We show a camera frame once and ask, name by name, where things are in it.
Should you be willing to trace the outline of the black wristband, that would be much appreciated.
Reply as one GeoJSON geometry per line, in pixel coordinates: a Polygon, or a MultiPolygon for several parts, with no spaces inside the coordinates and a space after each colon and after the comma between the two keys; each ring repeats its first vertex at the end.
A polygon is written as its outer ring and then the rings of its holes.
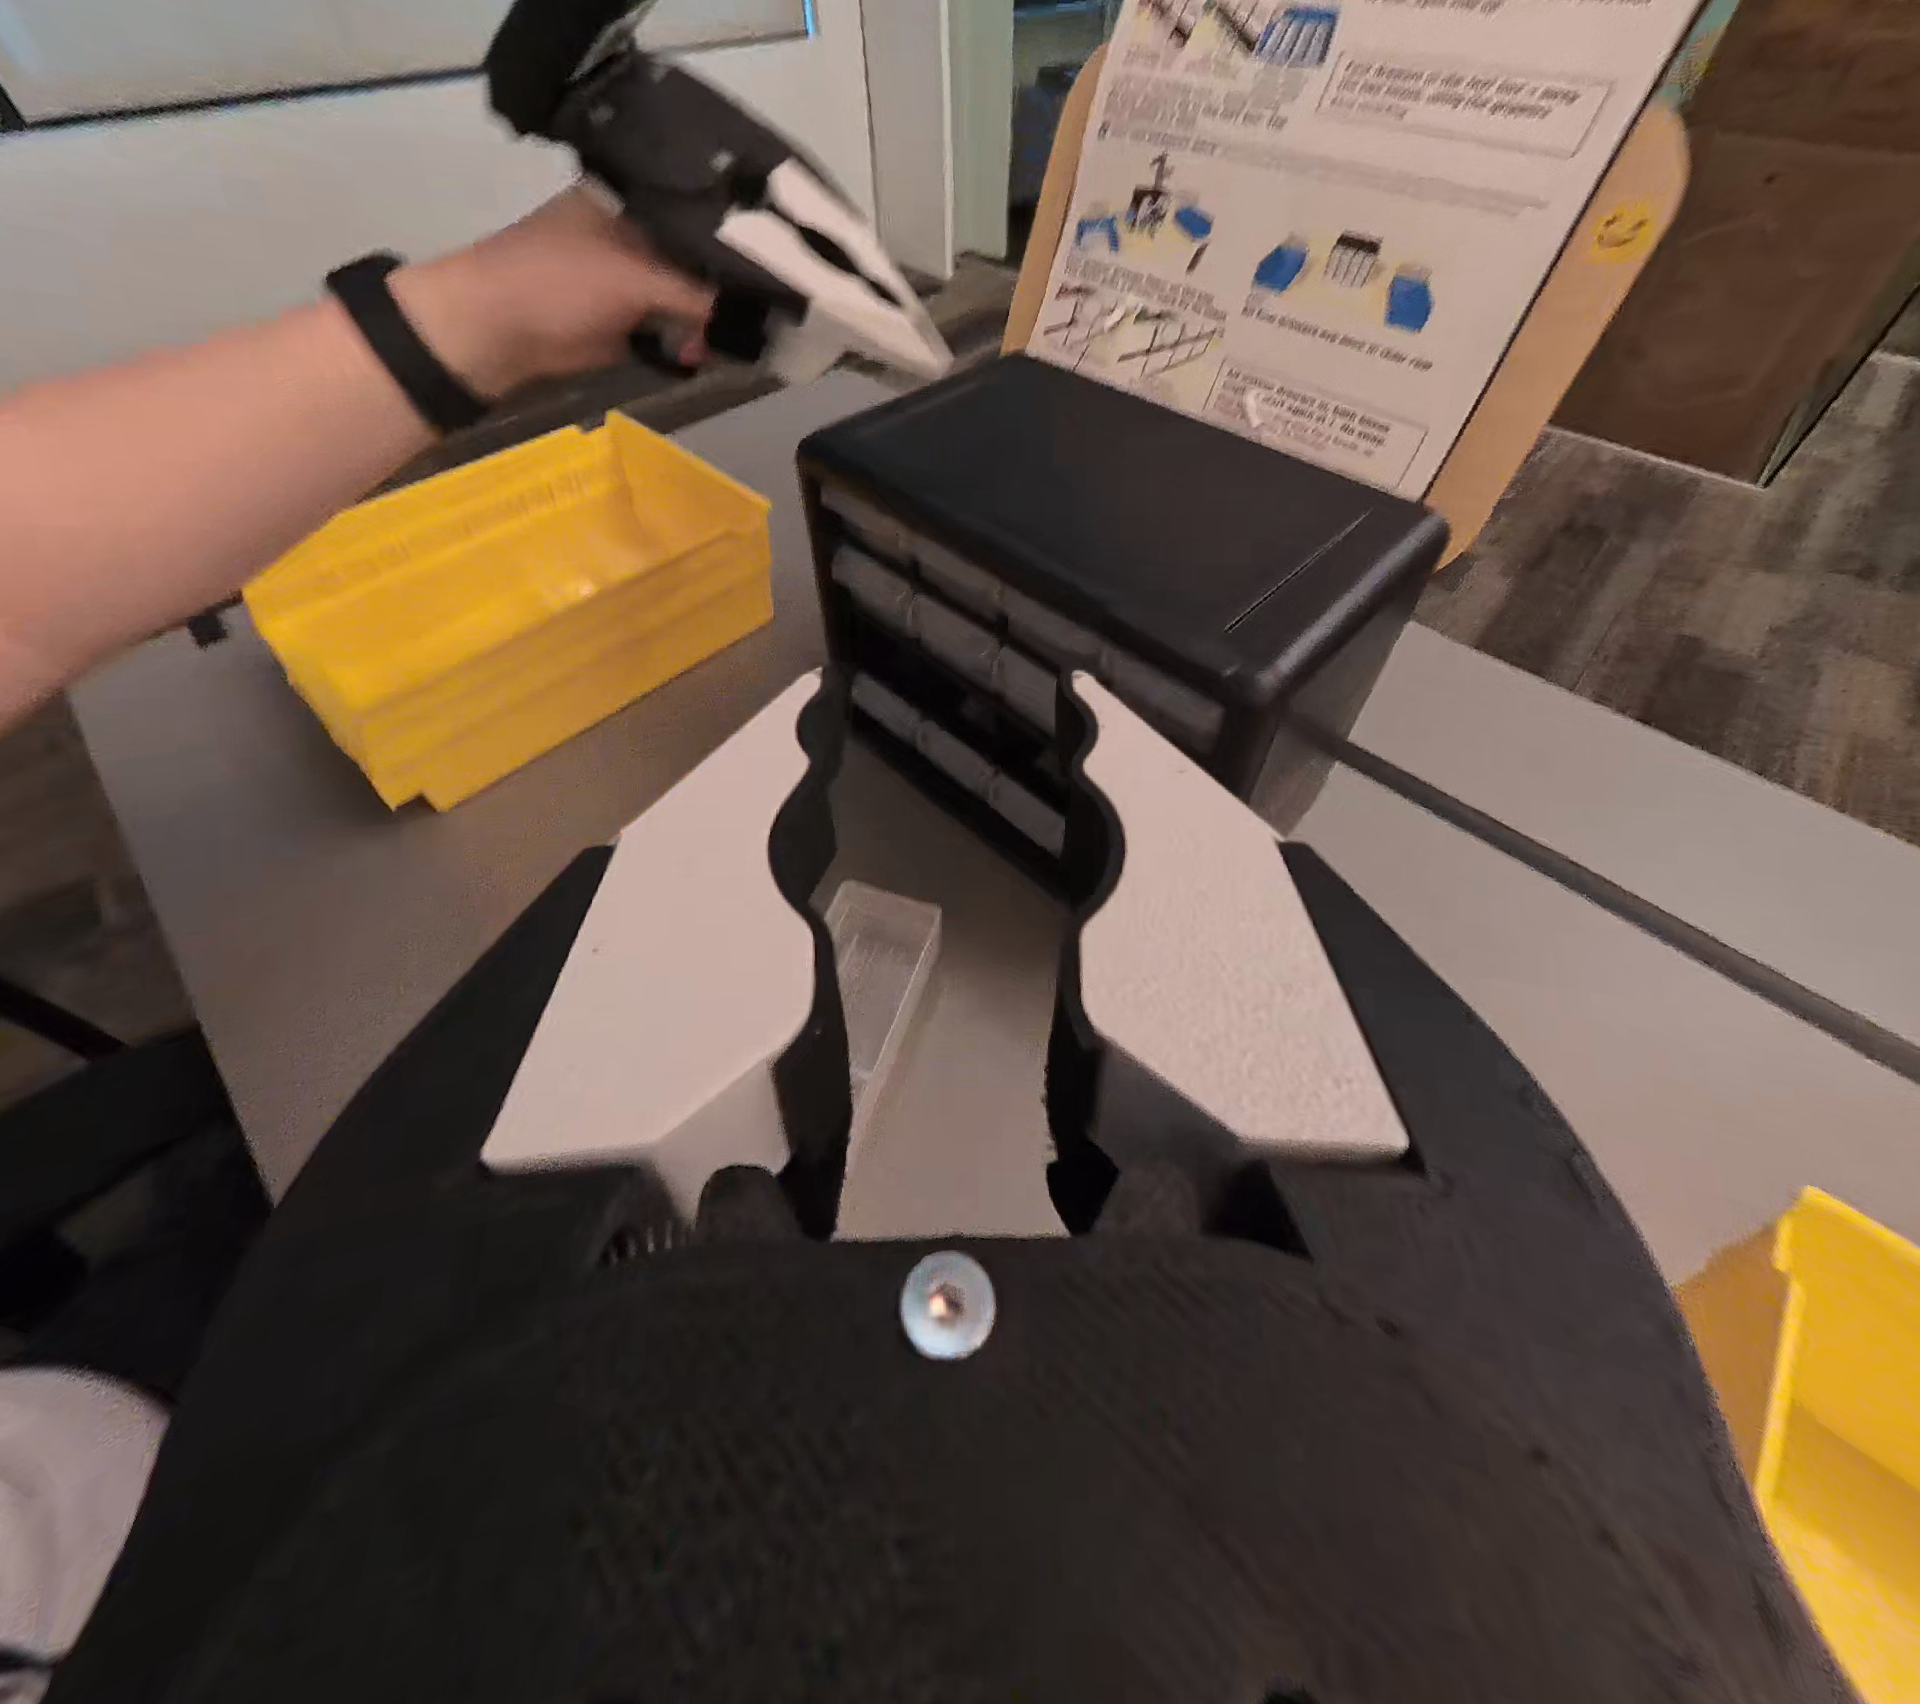
{"type": "Polygon", "coordinates": [[[488,401],[425,342],[394,292],[403,258],[390,251],[359,255],[324,277],[324,291],[413,417],[438,439],[478,428],[488,401]]]}

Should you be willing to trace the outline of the person's leg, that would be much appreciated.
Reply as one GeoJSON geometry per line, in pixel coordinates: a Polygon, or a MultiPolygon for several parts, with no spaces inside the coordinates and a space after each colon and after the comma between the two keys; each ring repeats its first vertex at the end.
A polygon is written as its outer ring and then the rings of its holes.
{"type": "Polygon", "coordinates": [[[35,1703],[91,1617],[169,1413],[97,1372],[1,1372],[1,1698],[35,1703]]]}

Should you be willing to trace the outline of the black drawer cabinet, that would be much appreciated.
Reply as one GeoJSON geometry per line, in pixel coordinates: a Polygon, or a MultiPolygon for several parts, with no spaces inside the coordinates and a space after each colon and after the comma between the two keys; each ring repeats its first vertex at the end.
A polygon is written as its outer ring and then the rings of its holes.
{"type": "MultiPolygon", "coordinates": [[[[1211,750],[1176,748],[1282,835],[1317,803],[1450,540],[1417,500],[1023,354],[813,430],[796,474],[825,654],[850,704],[845,618],[825,604],[815,525],[823,484],[1216,701],[1211,750]]],[[[901,778],[1064,896],[1059,855],[1037,855],[854,706],[850,721],[901,778]]]]}

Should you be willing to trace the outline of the black office chair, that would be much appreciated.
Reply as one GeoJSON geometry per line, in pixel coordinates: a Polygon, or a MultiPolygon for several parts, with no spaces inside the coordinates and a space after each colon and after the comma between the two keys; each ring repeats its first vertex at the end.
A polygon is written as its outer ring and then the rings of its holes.
{"type": "Polygon", "coordinates": [[[1,1017],[68,1058],[3,1107],[3,1367],[173,1408],[272,1208],[205,1037],[125,1042],[10,978],[1,1017]]]}

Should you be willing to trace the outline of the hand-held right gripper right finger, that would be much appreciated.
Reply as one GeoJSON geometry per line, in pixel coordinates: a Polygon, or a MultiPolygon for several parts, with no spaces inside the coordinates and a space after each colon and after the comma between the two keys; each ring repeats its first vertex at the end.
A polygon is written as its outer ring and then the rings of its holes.
{"type": "Polygon", "coordinates": [[[1294,1239],[1283,1172],[1416,1171],[1276,831],[1087,670],[1061,683],[1058,727],[1044,1179],[1067,1235],[1146,1181],[1207,1235],[1294,1239]]]}

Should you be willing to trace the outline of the set of clear cabinet drawers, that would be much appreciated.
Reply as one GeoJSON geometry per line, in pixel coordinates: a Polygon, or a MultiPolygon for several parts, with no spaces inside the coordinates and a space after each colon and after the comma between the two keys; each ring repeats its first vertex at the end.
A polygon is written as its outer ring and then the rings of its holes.
{"type": "Polygon", "coordinates": [[[851,706],[1034,853],[1061,855],[1059,687],[1085,674],[1192,756],[1224,708],[1157,665],[823,482],[825,604],[841,612],[851,706]]]}

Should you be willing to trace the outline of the yellow plastic bin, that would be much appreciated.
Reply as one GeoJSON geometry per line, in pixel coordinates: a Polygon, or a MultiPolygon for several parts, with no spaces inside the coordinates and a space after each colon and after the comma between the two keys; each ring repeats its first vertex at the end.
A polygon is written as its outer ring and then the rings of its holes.
{"type": "Polygon", "coordinates": [[[386,808],[448,813],[766,628],[771,505],[607,413],[333,516],[242,601],[386,808]]]}
{"type": "Polygon", "coordinates": [[[1855,1694],[1918,1698],[1918,1249],[1821,1189],[1676,1303],[1739,1473],[1855,1694]]]}

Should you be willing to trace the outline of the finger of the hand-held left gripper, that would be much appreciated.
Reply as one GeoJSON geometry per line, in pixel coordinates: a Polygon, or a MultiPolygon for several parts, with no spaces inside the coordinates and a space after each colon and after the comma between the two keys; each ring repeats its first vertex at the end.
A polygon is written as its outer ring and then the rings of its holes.
{"type": "Polygon", "coordinates": [[[823,376],[844,357],[862,357],[907,382],[936,382],[953,357],[913,287],[910,304],[889,304],[855,277],[822,262],[777,216],[725,216],[718,243],[755,267],[774,288],[797,298],[797,313],[764,292],[758,369],[782,384],[823,376]]]}
{"type": "Polygon", "coordinates": [[[876,229],[801,158],[783,158],[768,172],[761,204],[822,262],[859,281],[878,301],[910,304],[910,283],[880,244],[876,229]]]}

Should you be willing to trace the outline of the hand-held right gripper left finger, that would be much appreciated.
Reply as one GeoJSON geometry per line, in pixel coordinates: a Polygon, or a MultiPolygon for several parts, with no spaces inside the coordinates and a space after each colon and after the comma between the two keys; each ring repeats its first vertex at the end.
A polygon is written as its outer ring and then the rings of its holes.
{"type": "Polygon", "coordinates": [[[851,1058],[813,894],[850,688],[805,670],[609,849],[482,1143],[493,1176],[638,1171],[692,1223],[715,1172],[774,1176],[808,1239],[835,1235],[851,1058]]]}

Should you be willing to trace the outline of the person's left forearm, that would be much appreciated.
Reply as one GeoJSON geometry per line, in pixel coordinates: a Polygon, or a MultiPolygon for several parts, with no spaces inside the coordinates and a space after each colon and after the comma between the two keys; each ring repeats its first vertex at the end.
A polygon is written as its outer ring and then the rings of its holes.
{"type": "Polygon", "coordinates": [[[429,445],[324,298],[1,407],[1,721],[226,601],[429,445]]]}

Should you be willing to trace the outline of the clear plastic drawer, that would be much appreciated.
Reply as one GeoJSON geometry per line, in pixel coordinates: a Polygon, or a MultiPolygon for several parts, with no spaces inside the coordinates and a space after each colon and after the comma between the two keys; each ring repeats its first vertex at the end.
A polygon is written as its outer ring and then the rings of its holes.
{"type": "Polygon", "coordinates": [[[855,1160],[873,1131],[933,978],[940,908],[859,881],[841,881],[825,908],[848,1053],[855,1160]]]}

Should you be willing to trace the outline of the white instruction poster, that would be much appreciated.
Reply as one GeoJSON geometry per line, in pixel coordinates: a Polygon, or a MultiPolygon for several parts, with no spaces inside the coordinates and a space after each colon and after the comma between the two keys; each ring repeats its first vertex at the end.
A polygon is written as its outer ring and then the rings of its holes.
{"type": "Polygon", "coordinates": [[[1706,0],[1123,0],[1026,351],[1428,494],[1706,0]]]}

